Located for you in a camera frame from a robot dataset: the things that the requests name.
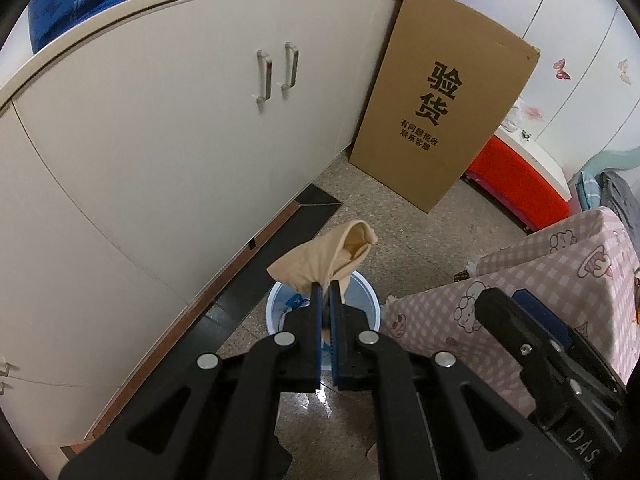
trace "brown cardboard box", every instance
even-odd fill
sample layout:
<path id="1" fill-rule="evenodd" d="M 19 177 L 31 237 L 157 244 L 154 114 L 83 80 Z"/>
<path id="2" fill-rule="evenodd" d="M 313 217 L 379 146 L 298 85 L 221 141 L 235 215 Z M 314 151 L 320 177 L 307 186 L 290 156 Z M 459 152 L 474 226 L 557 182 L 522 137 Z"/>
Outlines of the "brown cardboard box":
<path id="1" fill-rule="evenodd" d="M 538 57 L 455 0 L 404 0 L 350 162 L 428 212 L 494 134 Z"/>

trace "metal handle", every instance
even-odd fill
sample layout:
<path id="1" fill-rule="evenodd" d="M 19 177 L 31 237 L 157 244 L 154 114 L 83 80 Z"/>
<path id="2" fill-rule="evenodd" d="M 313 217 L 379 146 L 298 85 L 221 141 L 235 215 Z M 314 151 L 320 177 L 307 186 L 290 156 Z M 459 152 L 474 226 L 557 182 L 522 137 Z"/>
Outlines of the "metal handle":
<path id="1" fill-rule="evenodd" d="M 284 83 L 284 85 L 282 85 L 283 90 L 288 90 L 289 88 L 292 88 L 296 85 L 296 75 L 298 74 L 298 57 L 300 56 L 300 51 L 290 41 L 287 41 L 287 43 L 284 44 L 284 50 L 285 52 L 288 52 L 290 50 L 293 53 L 293 58 L 291 60 L 291 78 L 289 79 L 288 83 Z"/>
<path id="2" fill-rule="evenodd" d="M 264 75 L 264 95 L 258 96 L 256 101 L 258 104 L 262 104 L 268 101 L 271 97 L 271 57 L 265 51 L 260 49 L 258 51 L 258 59 L 263 59 L 265 62 L 265 75 Z"/>

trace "light blue trash can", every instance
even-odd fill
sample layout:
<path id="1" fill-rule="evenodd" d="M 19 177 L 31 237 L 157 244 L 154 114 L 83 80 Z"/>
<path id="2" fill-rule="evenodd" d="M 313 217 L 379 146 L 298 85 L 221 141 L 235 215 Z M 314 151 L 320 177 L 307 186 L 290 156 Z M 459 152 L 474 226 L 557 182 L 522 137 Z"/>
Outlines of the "light blue trash can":
<path id="1" fill-rule="evenodd" d="M 295 295 L 296 291 L 289 285 L 283 285 L 280 282 L 273 285 L 267 298 L 266 312 L 267 332 L 270 335 L 278 332 L 280 319 L 284 311 L 289 308 L 285 303 Z M 344 293 L 344 301 L 348 305 L 359 308 L 367 315 L 370 329 L 376 331 L 380 329 L 380 304 L 376 293 L 364 276 L 356 270 L 351 273 L 351 281 Z M 331 349 L 324 342 L 322 343 L 321 368 L 325 371 L 331 370 Z"/>

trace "pink gingham fabric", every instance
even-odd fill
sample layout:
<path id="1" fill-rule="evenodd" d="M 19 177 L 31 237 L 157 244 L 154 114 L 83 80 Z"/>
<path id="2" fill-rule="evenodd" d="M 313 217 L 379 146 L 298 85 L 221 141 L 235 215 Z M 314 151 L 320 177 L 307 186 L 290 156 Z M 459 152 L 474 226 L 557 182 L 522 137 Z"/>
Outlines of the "pink gingham fabric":
<path id="1" fill-rule="evenodd" d="M 624 226 L 601 207 L 483 256 L 476 263 L 477 277 L 391 302 L 380 331 L 411 352 L 452 352 L 527 415 L 535 403 L 518 376 L 520 365 L 476 321 L 480 292 L 496 286 L 510 296 L 526 288 L 587 336 L 626 383 L 640 349 L 634 285 L 638 267 Z"/>

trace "bolt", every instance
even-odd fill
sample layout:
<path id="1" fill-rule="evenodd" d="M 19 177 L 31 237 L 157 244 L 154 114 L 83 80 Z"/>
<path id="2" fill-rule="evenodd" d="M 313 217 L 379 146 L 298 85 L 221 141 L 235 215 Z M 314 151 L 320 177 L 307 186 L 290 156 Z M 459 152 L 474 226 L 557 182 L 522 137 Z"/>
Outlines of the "bolt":
<path id="1" fill-rule="evenodd" d="M 456 363 L 455 355 L 449 352 L 438 352 L 435 358 L 436 364 L 444 368 L 452 367 Z"/>
<path id="2" fill-rule="evenodd" d="M 196 364 L 203 370 L 211 370 L 212 368 L 218 366 L 219 362 L 220 360 L 215 354 L 202 354 L 200 357 L 198 357 Z"/>
<path id="3" fill-rule="evenodd" d="M 296 336 L 294 336 L 291 332 L 278 332 L 274 337 L 276 345 L 279 346 L 290 346 L 296 342 Z"/>
<path id="4" fill-rule="evenodd" d="M 358 340 L 363 345 L 375 345 L 380 341 L 380 336 L 377 332 L 373 332 L 373 330 L 364 330 L 358 334 Z"/>
<path id="5" fill-rule="evenodd" d="M 580 387 L 580 384 L 578 384 L 578 381 L 576 381 L 575 379 L 569 380 L 569 386 L 571 386 L 574 394 L 580 395 L 582 393 L 582 388 Z"/>

